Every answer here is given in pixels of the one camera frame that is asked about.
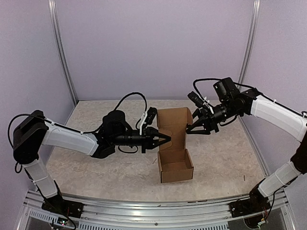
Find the brown cardboard box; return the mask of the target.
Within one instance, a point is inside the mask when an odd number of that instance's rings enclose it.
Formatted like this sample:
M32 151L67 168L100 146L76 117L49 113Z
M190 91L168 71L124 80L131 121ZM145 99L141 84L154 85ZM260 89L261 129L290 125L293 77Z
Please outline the brown cardboard box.
M193 178L194 166L186 148L186 128L191 124L192 115L187 107L158 110L158 130L171 137L169 142L159 146L160 183L180 182Z

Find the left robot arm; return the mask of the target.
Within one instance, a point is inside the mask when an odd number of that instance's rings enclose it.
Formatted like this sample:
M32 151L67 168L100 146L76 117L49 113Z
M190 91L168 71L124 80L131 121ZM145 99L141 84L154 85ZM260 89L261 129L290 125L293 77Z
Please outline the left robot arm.
M47 119L40 110L23 114L25 120L13 132L8 132L15 161L25 169L37 186L45 202L57 213L68 208L56 182L51 178L38 151L42 145L74 150L97 159L115 153L116 146L141 147L142 153L171 141L169 135L151 126L157 111L150 108L143 113L139 129L126 121L125 113L113 110L102 119L97 130L79 131Z

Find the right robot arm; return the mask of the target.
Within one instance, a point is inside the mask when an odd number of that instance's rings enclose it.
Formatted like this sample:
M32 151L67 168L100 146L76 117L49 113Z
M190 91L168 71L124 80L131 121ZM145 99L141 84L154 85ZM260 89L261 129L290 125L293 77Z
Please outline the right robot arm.
M196 121L187 125L187 134L209 135L212 131L218 132L219 127L228 125L227 119L235 121L238 116L252 115L284 130L300 143L289 162L250 191L245 208L255 213L264 207L274 192L307 172L307 114L298 113L270 99L255 87L248 86L246 91L241 92L238 88L240 84L230 77L215 79L215 82L213 87L220 101L216 106L212 106L198 89L188 94L197 110L192 115Z

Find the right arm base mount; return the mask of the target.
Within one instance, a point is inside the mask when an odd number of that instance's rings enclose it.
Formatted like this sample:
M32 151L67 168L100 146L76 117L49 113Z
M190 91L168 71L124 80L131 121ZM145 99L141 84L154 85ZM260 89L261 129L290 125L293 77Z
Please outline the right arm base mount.
M246 216L258 212L262 212L265 210L269 210L271 208L270 202L268 199L264 201L262 204L256 204L251 201L251 198L245 200L236 200L229 204L231 216L233 218Z

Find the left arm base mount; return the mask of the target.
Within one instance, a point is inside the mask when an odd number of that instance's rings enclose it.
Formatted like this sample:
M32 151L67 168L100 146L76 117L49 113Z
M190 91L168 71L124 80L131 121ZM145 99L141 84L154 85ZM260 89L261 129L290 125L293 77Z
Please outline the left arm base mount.
M43 210L78 219L81 218L83 207L83 203L69 200L64 200L62 203L55 205L51 205L47 201L42 204Z

